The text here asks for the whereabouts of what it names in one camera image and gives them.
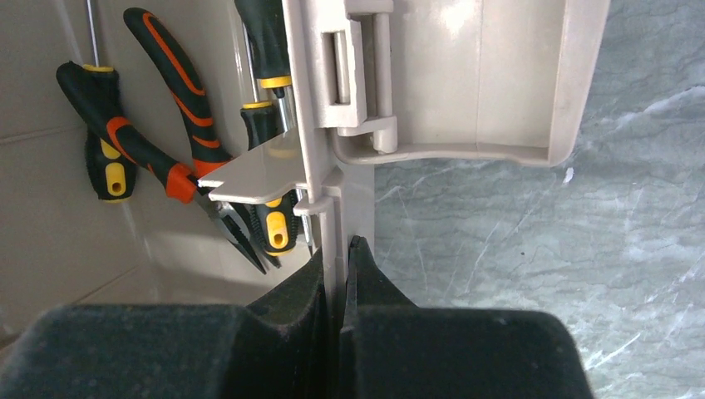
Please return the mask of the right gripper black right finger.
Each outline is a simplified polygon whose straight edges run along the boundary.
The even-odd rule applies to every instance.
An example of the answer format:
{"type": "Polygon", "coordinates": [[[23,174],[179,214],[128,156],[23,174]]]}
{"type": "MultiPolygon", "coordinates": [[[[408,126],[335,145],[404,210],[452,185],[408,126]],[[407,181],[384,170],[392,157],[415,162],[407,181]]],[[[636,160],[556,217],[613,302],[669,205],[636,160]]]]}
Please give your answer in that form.
{"type": "Polygon", "coordinates": [[[591,398],[574,339],[554,315],[422,308],[349,246],[341,398],[591,398]]]}

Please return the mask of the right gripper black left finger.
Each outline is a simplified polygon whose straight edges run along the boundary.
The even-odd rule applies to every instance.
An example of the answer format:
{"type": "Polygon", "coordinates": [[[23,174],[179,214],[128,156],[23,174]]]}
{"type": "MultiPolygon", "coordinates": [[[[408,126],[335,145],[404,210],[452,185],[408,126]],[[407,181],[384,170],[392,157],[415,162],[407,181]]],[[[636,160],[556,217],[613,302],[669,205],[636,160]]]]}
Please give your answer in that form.
{"type": "Polygon", "coordinates": [[[253,303],[55,308],[20,338],[4,398],[320,398],[323,258],[253,303]]]}

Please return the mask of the black yellow handled screwdriver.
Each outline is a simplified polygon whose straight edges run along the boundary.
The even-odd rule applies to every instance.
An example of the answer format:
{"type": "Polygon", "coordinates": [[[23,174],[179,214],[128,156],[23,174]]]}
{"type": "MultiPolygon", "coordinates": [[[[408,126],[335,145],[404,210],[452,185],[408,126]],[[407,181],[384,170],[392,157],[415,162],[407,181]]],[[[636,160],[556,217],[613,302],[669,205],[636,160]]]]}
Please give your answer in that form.
{"type": "MultiPolygon", "coordinates": [[[[288,43],[280,1],[236,1],[244,25],[250,80],[254,100],[240,110],[252,150],[288,130],[285,88],[292,85],[288,43]]],[[[255,237],[264,252],[279,256],[292,251],[298,238],[298,198],[294,190],[250,213],[255,237]]]]}

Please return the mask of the translucent brown tool box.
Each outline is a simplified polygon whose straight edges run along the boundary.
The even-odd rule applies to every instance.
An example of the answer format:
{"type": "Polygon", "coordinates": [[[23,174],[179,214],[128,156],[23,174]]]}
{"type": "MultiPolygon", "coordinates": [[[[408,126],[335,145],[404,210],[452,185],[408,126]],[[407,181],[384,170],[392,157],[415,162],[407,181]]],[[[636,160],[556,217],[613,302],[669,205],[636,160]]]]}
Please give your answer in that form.
{"type": "MultiPolygon", "coordinates": [[[[306,263],[303,243],[261,274],[196,204],[140,170],[133,194],[97,198],[87,131],[55,71],[101,60],[126,116],[182,162],[177,105],[123,21],[129,1],[1,4],[1,340],[70,303],[240,303],[306,263]]],[[[254,150],[239,111],[253,87],[231,1],[141,1],[190,55],[234,160],[205,178],[216,199],[254,203],[300,187],[331,279],[343,242],[374,235],[373,168],[404,160],[554,166],[574,148],[606,1],[286,1],[293,129],[254,150]]]]}

